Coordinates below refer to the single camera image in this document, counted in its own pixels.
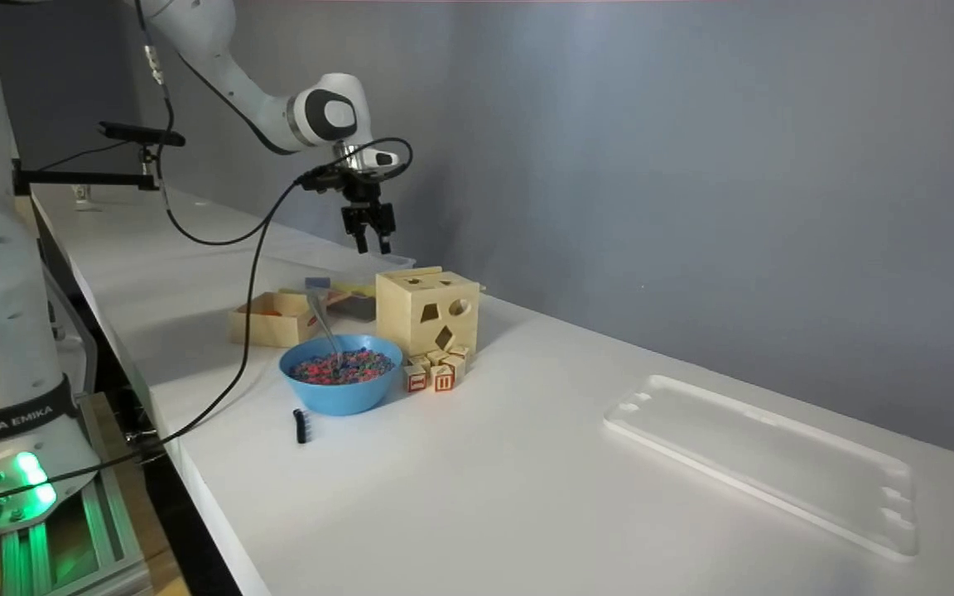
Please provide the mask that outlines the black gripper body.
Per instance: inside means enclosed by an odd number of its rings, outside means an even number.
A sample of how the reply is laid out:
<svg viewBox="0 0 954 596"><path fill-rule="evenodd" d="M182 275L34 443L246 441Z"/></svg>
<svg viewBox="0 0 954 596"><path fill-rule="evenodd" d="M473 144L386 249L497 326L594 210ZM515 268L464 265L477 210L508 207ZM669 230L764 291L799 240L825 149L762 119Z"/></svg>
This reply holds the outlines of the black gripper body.
<svg viewBox="0 0 954 596"><path fill-rule="evenodd" d="M392 178L404 158L377 146L350 146L331 163L336 188L350 210L364 218L375 218L381 210L381 183Z"/></svg>

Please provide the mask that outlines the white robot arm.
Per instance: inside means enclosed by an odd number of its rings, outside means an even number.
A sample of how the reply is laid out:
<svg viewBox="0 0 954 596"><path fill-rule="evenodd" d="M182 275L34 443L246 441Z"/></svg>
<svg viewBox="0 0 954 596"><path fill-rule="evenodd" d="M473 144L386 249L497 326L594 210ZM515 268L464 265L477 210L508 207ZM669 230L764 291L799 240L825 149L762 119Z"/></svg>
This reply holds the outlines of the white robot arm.
<svg viewBox="0 0 954 596"><path fill-rule="evenodd" d="M392 249L396 233L393 207L381 195L396 178L413 149L409 140L377 135L364 84L353 74L328 70L301 89L284 93L261 84L236 52L236 0L120 0L136 13L146 70L165 85L160 56L162 39L174 60L222 100L274 156L331 149L324 165L301 176L309 193L342 195L342 226L358 251ZM0 207L11 195L11 158L18 156L13 122L0 77Z"/></svg>

